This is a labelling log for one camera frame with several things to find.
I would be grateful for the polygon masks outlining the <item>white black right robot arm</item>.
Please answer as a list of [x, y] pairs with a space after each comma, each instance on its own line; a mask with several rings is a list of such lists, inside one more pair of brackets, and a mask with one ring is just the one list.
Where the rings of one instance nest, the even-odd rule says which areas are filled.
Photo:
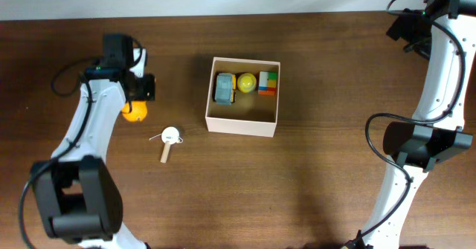
[[475, 59], [475, 0], [423, 0], [421, 10], [391, 10], [387, 35], [407, 42], [404, 50], [428, 60], [419, 104], [412, 117], [387, 113], [392, 121], [383, 150], [386, 163], [372, 215], [346, 248], [398, 248], [400, 233], [420, 185], [436, 165], [468, 150], [463, 131], [466, 89]]

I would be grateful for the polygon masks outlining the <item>white wooden paddle toy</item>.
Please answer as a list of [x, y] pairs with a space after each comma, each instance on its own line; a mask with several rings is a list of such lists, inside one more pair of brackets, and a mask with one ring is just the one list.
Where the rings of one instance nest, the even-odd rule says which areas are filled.
[[179, 130], [174, 126], [168, 126], [165, 128], [161, 134], [154, 135], [149, 138], [149, 140], [154, 140], [160, 138], [164, 143], [164, 148], [161, 153], [160, 162], [165, 164], [169, 158], [170, 148], [174, 144], [183, 143], [183, 138], [180, 135]]

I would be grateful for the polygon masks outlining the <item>colourful puzzle cube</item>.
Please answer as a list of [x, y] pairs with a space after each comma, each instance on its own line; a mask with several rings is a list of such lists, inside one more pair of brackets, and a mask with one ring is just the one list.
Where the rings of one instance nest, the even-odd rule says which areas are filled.
[[274, 96], [277, 91], [278, 73], [261, 71], [258, 82], [258, 94]]

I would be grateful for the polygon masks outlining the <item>orange rubber fish toy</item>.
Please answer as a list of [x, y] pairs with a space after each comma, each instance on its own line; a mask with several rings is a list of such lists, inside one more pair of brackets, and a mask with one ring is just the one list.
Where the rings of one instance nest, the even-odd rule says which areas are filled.
[[145, 101], [131, 101], [125, 104], [121, 110], [123, 118], [129, 122], [141, 122], [148, 114]]

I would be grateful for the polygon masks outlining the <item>yellow grey ball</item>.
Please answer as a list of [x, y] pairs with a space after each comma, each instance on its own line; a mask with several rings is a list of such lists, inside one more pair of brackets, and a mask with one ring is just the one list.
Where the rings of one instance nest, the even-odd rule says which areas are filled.
[[237, 80], [237, 87], [242, 93], [250, 93], [257, 86], [256, 77], [251, 73], [241, 74]]

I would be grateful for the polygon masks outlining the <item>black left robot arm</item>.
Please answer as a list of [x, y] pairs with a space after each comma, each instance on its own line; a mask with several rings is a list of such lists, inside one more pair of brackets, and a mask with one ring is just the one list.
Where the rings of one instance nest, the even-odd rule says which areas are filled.
[[80, 101], [48, 161], [30, 170], [46, 235], [82, 248], [148, 248], [123, 222], [123, 201], [106, 166], [115, 121], [134, 103], [155, 97], [155, 78], [117, 68], [90, 68], [78, 77]]

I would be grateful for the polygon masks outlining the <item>yellow grey toy truck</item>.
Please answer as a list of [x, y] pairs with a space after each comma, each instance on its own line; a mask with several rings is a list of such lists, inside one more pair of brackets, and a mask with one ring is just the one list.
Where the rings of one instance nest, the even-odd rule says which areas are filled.
[[215, 82], [214, 101], [219, 105], [234, 103], [237, 79], [235, 74], [219, 73]]

